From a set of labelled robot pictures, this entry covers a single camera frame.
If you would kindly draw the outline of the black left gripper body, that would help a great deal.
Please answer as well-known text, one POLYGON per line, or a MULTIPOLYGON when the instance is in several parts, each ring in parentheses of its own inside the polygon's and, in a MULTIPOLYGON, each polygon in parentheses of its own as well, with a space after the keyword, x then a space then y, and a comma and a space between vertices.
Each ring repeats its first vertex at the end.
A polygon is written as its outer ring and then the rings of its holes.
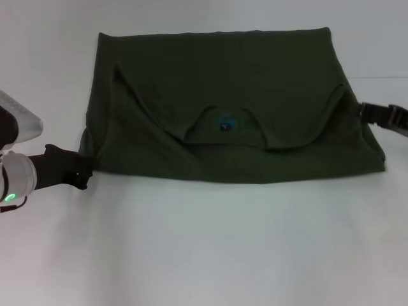
POLYGON ((87 170, 84 156, 77 152, 63 150, 55 145, 45 145, 41 155, 29 156, 36 170, 35 190, 71 185, 79 190, 87 189, 93 170, 87 170))

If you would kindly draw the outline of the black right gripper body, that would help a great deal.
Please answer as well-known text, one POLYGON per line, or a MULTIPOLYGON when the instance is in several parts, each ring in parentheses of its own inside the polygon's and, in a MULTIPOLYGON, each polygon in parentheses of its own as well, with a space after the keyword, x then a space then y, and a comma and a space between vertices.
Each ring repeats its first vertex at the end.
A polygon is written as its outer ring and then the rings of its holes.
POLYGON ((408 137, 408 111, 397 105, 389 105, 390 117, 388 129, 402 136, 408 137))

